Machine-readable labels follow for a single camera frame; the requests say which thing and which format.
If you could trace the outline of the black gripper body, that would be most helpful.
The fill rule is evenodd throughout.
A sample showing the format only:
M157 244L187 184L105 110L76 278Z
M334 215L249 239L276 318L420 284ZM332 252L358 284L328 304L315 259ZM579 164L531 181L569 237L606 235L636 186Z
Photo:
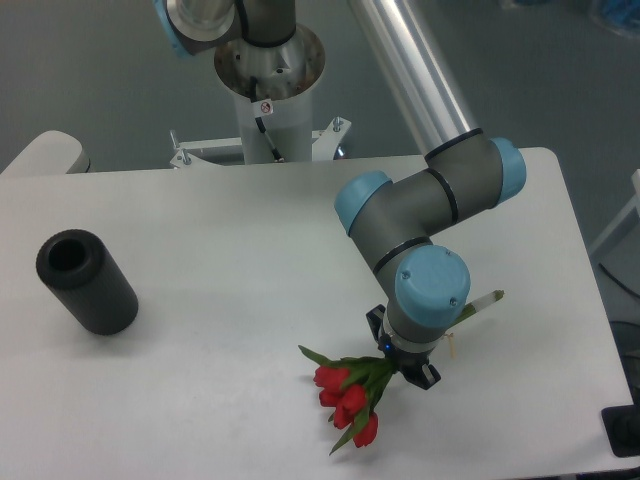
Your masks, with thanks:
M381 327L378 335L380 350L391 358L404 376L433 376L429 355L434 342L416 343L399 336L391 327Z

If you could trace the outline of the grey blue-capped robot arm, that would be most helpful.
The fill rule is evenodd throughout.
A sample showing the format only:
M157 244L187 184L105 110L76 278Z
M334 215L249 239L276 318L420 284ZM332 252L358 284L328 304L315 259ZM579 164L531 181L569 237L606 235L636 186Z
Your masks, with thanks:
M299 23L292 1L158 1L175 52L214 51L232 94L248 164L332 158L311 135L312 88L325 67L319 38ZM334 207L388 302L367 320L375 341L410 383L440 378L429 356L463 311L470 275L463 260L432 237L518 194L526 165L509 141L486 137L468 113L417 6L353 1L363 29L426 168L393 181L361 174Z

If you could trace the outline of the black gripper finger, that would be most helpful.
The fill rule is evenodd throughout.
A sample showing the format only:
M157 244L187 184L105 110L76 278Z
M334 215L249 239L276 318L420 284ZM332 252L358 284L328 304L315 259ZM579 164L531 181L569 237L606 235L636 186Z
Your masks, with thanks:
M437 369L428 363L401 365L399 372L407 382L423 390L429 390L441 380Z
M386 308L383 305L377 305L366 313L366 320L376 342L380 341L380 336L384 332L383 320Z

